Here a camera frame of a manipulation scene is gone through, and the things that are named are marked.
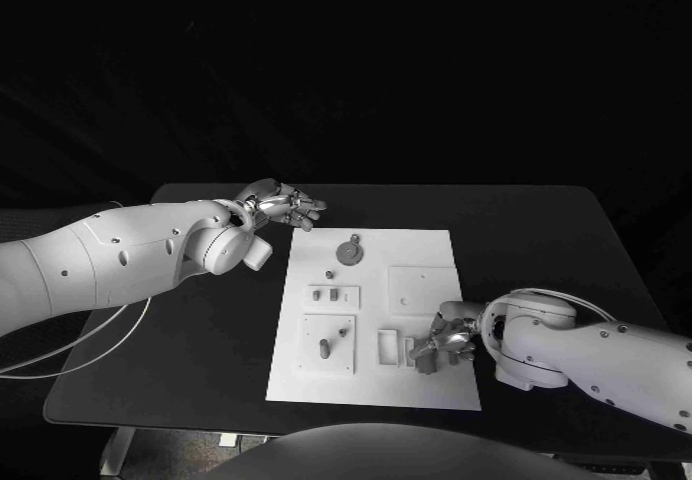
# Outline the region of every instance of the cable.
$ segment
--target cable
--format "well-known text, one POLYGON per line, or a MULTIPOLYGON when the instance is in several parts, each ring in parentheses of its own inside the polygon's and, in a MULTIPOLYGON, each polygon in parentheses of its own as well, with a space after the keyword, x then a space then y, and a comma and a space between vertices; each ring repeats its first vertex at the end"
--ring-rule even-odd
POLYGON ((122 314, 123 310, 129 307, 129 305, 123 305, 123 307, 120 308, 120 310, 116 312, 116 314, 113 315, 113 317, 103 323, 103 325, 100 325, 84 337, 78 338, 73 343, 68 343, 68 345, 65 345, 63 348, 60 348, 58 350, 54 350, 51 353, 47 353, 45 355, 42 355, 41 357, 37 357, 34 358, 32 360, 28 360, 27 362, 22 362, 22 363, 18 363, 16 365, 14 365, 12 367, 6 367, 0 370, 0 373, 5 373, 5 372, 9 372, 11 370, 15 370, 21 367, 27 367, 28 365, 32 365, 34 363, 37 362, 41 362, 42 360, 45 360, 47 358, 52 357, 54 355, 58 355, 61 352, 64 352, 68 348, 73 348, 76 345, 78 345, 80 343, 83 343, 114 320, 116 318, 119 317, 119 315, 122 314))
POLYGON ((518 290, 512 290, 512 293, 543 293, 546 295, 550 295, 553 297, 561 298, 564 300, 569 300, 583 307, 590 308, 609 322, 618 322, 616 317, 610 315, 606 310, 599 308, 592 302, 587 302, 587 300, 582 299, 580 297, 576 297, 573 295, 569 295, 567 293, 557 292, 554 290, 544 290, 541 288, 521 288, 518 290))
MULTIPOLYGON (((130 329, 130 331, 127 332, 126 336, 122 338, 120 342, 97 357, 94 358, 94 360, 90 360, 87 363, 83 363, 83 365, 80 365, 78 367, 76 368, 71 368, 70 370, 65 370, 64 372, 58 372, 58 373, 52 373, 50 375, 32 375, 32 376, 21 376, 21 375, 0 375, 0 378, 8 378, 8 379, 19 379, 19 380, 34 380, 34 379, 40 379, 40 378, 51 378, 51 377, 57 377, 60 375, 64 375, 65 373, 71 373, 74 372, 76 370, 80 370, 81 368, 87 367, 89 365, 91 365, 94 362, 97 362, 99 360, 102 360, 119 347, 120 345, 123 344, 123 342, 127 340, 127 338, 130 337, 130 335, 133 334, 135 330, 138 329, 139 325, 140 325, 140 322, 142 322, 142 319, 145 318, 145 315, 148 313, 148 309, 149 309, 149 304, 152 303, 152 297, 149 297, 148 299, 148 304, 145 305, 145 310, 142 311, 142 315, 140 315, 140 318, 138 320, 138 323, 135 324, 133 328, 130 329)), ((109 322, 120 315, 120 312, 125 310, 125 307, 119 310, 119 312, 116 313, 116 315, 109 319, 109 322)), ((14 370, 15 368, 19 368, 18 366, 15 367, 9 367, 3 370, 0 370, 0 373, 5 373, 8 370, 14 370)))

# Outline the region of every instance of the robotic hand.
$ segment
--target robotic hand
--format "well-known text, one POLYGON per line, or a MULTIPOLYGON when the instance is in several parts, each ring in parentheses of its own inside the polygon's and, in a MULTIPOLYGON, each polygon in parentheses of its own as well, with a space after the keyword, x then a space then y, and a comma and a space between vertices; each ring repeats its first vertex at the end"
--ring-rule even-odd
POLYGON ((596 400, 692 433, 692 339, 619 322, 567 294, 520 289, 486 305, 442 304, 430 336, 407 352, 419 371, 437 371, 437 352, 473 360, 476 335, 501 382, 530 391, 564 387, 571 380, 596 400), (577 326, 577 310, 566 300, 606 322, 577 326))
POLYGON ((0 244, 0 336, 67 313, 133 304, 187 278, 259 270, 269 221, 311 231, 325 202, 264 179, 233 200, 107 210, 54 232, 0 244))

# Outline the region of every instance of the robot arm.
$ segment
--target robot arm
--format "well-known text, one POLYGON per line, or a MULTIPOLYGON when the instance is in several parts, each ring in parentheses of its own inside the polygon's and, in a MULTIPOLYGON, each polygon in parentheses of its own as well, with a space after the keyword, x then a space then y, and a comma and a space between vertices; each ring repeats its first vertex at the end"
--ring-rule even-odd
POLYGON ((254 235, 257 224, 309 230, 326 206, 273 179, 238 197, 109 210, 0 244, 0 336, 67 313, 136 303, 241 260, 259 270, 272 246, 254 235))
POLYGON ((577 327, 574 307, 535 293, 504 296, 476 318, 478 304, 448 304, 462 331, 432 336, 411 358, 460 350, 478 334, 501 382, 528 391, 571 380, 596 400, 692 433, 692 339, 618 321, 577 327))

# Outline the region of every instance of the gray chair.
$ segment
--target gray chair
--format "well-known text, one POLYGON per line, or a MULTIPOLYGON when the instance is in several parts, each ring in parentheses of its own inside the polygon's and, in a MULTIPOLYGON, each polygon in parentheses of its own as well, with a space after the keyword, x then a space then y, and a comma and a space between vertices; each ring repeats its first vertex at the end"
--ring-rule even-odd
MULTIPOLYGON (((120 208, 117 202, 38 210, 0 209, 0 243, 44 235, 113 208, 120 208)), ((63 315, 0 337, 0 368, 73 342, 90 313, 63 315)), ((58 372, 68 354, 70 351, 8 375, 58 372)), ((47 422, 44 403, 55 381, 57 377, 41 380, 0 379, 0 478, 100 478, 102 453, 116 429, 47 422)))

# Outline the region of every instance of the table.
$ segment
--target table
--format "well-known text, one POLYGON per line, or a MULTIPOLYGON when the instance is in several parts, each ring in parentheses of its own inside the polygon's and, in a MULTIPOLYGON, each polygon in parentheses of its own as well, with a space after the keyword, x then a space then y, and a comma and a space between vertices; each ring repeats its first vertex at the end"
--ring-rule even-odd
MULTIPOLYGON (((233 198, 240 184, 168 184, 153 203, 233 198)), ((462 292, 491 301, 515 288, 560 290, 615 317, 667 330, 592 192, 566 186, 296 185, 329 203, 319 227, 450 230, 462 292)), ((524 392, 495 379, 481 339, 482 412, 267 402, 292 229, 259 232, 275 247, 260 272, 189 278, 152 299, 136 334, 102 361, 60 378, 45 418, 63 424, 254 435, 355 422, 471 433, 534 451, 692 462, 692 437, 596 402, 570 384, 524 392)), ((73 351, 65 368, 119 341, 145 302, 73 351)), ((96 311, 91 331, 116 309, 96 311)))

